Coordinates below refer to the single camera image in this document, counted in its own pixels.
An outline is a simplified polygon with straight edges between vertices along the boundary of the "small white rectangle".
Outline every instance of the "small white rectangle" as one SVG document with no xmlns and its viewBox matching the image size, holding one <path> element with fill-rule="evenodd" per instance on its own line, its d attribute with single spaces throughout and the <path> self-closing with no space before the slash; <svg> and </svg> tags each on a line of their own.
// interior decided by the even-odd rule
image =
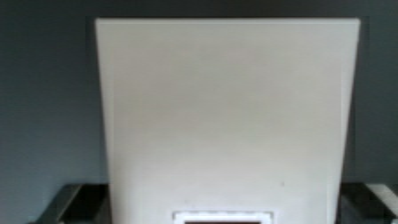
<svg viewBox="0 0 398 224">
<path fill-rule="evenodd" d="M 186 224 L 188 222 L 271 224 L 271 215 L 266 212 L 175 212 L 173 224 Z"/>
</svg>

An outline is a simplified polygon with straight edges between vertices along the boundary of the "white panel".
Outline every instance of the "white panel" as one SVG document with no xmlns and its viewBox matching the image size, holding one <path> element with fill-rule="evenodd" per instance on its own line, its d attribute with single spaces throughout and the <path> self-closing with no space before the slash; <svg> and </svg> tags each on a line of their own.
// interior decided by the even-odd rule
<svg viewBox="0 0 398 224">
<path fill-rule="evenodd" d="M 97 20 L 117 224 L 332 224 L 356 19 Z"/>
</svg>

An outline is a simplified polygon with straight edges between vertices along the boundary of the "gray surface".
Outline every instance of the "gray surface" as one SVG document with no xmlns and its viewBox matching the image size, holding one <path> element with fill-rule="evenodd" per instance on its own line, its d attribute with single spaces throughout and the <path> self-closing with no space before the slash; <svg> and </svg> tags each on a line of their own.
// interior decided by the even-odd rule
<svg viewBox="0 0 398 224">
<path fill-rule="evenodd" d="M 344 181 L 398 183 L 396 12 L 394 0 L 0 1 L 0 223 L 37 219 L 63 183 L 106 181 L 97 15 L 367 17 Z"/>
</svg>

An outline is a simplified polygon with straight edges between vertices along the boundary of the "white board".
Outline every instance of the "white board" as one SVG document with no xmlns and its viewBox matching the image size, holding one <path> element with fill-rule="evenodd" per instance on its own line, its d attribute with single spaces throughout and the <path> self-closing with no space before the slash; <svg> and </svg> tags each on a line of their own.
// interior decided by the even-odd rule
<svg viewBox="0 0 398 224">
<path fill-rule="evenodd" d="M 95 21 L 115 224 L 332 224 L 356 19 Z"/>
</svg>

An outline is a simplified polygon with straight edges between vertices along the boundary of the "gray wall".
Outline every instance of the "gray wall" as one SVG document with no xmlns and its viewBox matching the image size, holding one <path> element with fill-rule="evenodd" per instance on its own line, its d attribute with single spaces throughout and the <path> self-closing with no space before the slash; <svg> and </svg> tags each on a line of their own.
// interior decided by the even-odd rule
<svg viewBox="0 0 398 224">
<path fill-rule="evenodd" d="M 33 221 L 65 183 L 106 182 L 95 16 L 362 17 L 344 182 L 398 183 L 398 2 L 0 2 L 0 223 Z"/>
</svg>

